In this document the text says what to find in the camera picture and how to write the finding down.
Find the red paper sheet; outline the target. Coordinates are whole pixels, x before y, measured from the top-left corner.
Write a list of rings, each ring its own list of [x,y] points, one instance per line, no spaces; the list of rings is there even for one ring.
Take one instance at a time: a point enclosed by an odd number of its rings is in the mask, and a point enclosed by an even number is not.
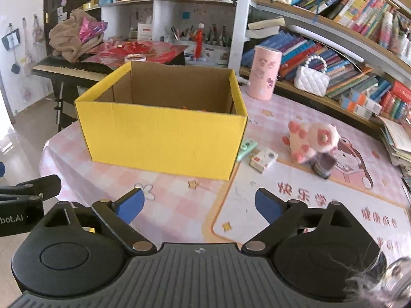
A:
[[[186,46],[174,45],[168,42],[147,40],[108,40],[89,50],[83,63],[99,63],[116,69],[122,66],[127,54],[144,54],[146,62],[172,64],[178,59],[185,64],[184,50]]]

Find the red figurine bottle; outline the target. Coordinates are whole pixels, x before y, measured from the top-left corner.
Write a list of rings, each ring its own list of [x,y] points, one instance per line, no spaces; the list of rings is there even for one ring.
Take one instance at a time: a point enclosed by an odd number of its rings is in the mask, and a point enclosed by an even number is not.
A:
[[[201,58],[202,55],[202,46],[203,46],[203,30],[204,30],[204,24],[199,23],[197,31],[195,32],[194,35],[194,41],[196,43],[196,48],[194,51],[194,59],[198,61]]]

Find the white pen holder box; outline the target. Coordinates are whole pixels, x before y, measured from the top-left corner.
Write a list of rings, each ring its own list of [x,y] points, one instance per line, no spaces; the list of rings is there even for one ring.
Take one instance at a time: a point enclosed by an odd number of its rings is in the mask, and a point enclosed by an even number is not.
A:
[[[211,66],[227,68],[229,64],[229,47],[202,44],[201,55],[195,57],[197,43],[194,41],[175,40],[174,45],[186,46],[184,50],[186,65]]]

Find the black electric piano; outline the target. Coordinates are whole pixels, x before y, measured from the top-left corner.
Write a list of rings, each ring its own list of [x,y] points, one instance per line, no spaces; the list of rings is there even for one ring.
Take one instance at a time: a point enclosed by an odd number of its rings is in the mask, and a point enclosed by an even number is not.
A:
[[[77,121],[74,101],[113,71],[103,64],[84,62],[89,57],[91,54],[85,54],[79,61],[69,63],[61,56],[50,54],[31,69],[33,75],[52,82],[59,131]]]

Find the orange white box lower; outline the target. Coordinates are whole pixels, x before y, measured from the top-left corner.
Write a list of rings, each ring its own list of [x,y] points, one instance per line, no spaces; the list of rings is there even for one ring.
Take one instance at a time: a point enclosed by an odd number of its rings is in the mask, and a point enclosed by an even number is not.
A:
[[[366,120],[370,120],[373,116],[373,113],[363,106],[351,101],[349,98],[341,96],[339,98],[339,104],[341,108],[346,109],[347,111],[354,113],[357,116],[360,116]]]

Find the stack of papers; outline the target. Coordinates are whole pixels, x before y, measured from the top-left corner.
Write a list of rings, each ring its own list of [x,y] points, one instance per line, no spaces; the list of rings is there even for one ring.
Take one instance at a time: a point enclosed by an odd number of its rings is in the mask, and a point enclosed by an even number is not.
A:
[[[379,117],[382,123],[382,141],[387,149],[391,164],[399,167],[403,176],[410,178],[411,139],[410,118],[398,122]]]

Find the pink cartoon tablecloth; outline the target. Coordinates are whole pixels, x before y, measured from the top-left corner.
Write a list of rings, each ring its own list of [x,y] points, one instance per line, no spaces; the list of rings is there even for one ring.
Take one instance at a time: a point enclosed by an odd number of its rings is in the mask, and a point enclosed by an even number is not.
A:
[[[90,206],[101,198],[116,199],[138,187],[144,207],[132,226],[154,242],[244,243],[267,226],[255,206],[260,188],[283,200],[298,199],[324,208],[341,202],[360,221],[389,261],[410,254],[410,202],[401,173],[376,139],[317,110],[280,96],[267,102],[245,98],[249,114],[246,137],[278,154],[265,171],[240,162],[229,181],[145,172],[91,160],[78,123],[45,143],[42,175],[62,181],[59,199]],[[289,121],[328,122],[341,136],[336,150],[340,166],[329,179],[310,166],[291,161],[282,141]]]

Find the pink plush pig toy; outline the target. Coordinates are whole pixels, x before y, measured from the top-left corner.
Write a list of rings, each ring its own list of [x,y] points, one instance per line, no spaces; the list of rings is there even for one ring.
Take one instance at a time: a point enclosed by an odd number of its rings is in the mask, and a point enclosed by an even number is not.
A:
[[[289,121],[288,135],[282,136],[293,162],[298,164],[308,162],[318,153],[331,152],[338,146],[339,140],[337,128],[322,122]]]

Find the orange white box upper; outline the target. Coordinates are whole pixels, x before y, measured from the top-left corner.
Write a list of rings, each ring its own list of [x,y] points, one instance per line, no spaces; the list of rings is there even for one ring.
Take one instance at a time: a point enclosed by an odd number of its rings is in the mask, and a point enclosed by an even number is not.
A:
[[[362,94],[361,92],[357,92],[351,89],[348,97],[352,102],[359,104],[360,106],[371,111],[377,116],[381,113],[381,105],[371,98],[367,97],[366,95]]]

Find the mint green small case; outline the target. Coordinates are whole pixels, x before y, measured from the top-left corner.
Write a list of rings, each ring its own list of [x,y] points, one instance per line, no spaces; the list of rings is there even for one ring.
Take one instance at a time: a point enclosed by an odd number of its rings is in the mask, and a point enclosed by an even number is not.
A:
[[[253,139],[243,140],[238,151],[237,162],[243,160],[244,157],[249,155],[254,149],[256,149],[258,143]]]

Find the white bookshelf unit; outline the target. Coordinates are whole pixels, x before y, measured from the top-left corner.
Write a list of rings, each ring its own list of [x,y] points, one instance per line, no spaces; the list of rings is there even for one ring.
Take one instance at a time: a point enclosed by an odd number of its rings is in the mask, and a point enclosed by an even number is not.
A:
[[[382,48],[371,39],[354,30],[344,27],[326,17],[315,15],[296,6],[289,6],[269,0],[126,0],[105,6],[88,9],[108,23],[105,38],[129,36],[129,30],[139,22],[152,18],[152,39],[160,40],[169,35],[171,26],[182,26],[183,13],[190,7],[204,9],[202,16],[190,15],[189,24],[197,26],[226,26],[232,37],[228,66],[239,76],[247,77],[249,69],[241,66],[249,20],[262,17],[283,17],[287,29],[299,30],[302,34],[315,39],[358,63],[365,63],[376,72],[383,72],[388,80],[397,80],[406,87],[410,86],[410,66],[399,57]]]

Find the yellow cardboard box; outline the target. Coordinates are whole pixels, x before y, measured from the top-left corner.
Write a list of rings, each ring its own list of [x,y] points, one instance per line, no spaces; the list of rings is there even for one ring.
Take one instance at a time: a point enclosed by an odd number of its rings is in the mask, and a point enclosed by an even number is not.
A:
[[[75,102],[93,161],[230,178],[248,117],[233,70],[129,62]]]

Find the small white orange box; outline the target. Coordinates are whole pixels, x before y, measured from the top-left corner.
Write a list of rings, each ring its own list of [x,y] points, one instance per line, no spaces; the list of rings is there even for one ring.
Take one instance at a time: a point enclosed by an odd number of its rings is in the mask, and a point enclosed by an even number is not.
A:
[[[259,173],[264,173],[278,159],[278,154],[270,148],[263,148],[257,154],[253,155],[249,165]]]

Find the red thick dictionary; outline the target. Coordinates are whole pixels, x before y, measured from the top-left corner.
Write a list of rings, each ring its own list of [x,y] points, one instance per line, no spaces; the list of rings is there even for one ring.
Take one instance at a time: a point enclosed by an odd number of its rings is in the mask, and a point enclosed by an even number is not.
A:
[[[411,90],[400,81],[395,80],[390,91],[394,96],[398,97],[406,104],[411,103]]]

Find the pink cylindrical tin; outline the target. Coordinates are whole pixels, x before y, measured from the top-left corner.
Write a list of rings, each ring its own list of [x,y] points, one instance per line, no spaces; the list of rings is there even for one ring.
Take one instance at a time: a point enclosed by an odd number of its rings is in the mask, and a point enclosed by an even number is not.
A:
[[[277,75],[282,62],[282,52],[257,45],[249,76],[247,94],[257,100],[272,98]]]

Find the tape roll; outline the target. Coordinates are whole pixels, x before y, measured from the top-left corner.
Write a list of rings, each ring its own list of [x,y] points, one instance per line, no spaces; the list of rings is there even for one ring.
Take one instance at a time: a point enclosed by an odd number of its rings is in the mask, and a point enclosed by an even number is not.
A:
[[[124,62],[144,62],[146,61],[146,56],[144,54],[127,54],[124,57]]]

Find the beige crumpled blanket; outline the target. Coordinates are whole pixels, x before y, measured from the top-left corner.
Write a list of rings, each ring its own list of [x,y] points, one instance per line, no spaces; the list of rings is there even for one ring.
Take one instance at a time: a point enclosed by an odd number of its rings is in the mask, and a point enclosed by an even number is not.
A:
[[[81,55],[98,46],[104,38],[104,33],[94,35],[90,40],[82,42],[80,29],[83,21],[97,22],[96,18],[78,8],[71,12],[69,18],[58,23],[49,33],[52,56],[61,56],[66,61],[74,63]]]

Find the white quilted pearl handbag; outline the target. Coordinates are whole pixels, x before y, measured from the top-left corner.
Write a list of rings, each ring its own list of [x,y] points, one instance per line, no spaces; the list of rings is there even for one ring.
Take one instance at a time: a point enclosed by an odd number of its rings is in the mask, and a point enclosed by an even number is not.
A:
[[[315,70],[309,67],[309,64],[315,60],[323,64],[321,70]],[[324,58],[318,55],[311,55],[306,59],[305,64],[298,67],[297,74],[294,78],[294,87],[318,97],[325,97],[326,90],[330,83],[327,70],[328,65]]]

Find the small grey purple container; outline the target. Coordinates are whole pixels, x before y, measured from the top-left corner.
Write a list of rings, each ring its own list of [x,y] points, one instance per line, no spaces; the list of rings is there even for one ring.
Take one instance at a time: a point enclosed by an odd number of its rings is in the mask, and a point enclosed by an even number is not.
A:
[[[329,153],[318,153],[309,160],[309,163],[319,177],[329,179],[337,160]]]

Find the pink wrapped bouquet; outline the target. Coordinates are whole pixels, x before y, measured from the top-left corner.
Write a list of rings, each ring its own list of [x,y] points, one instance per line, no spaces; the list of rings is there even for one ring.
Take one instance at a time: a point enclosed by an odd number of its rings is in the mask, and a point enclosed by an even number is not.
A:
[[[79,29],[79,39],[82,43],[88,42],[94,37],[103,34],[108,27],[108,23],[104,21],[91,21],[83,18]]]

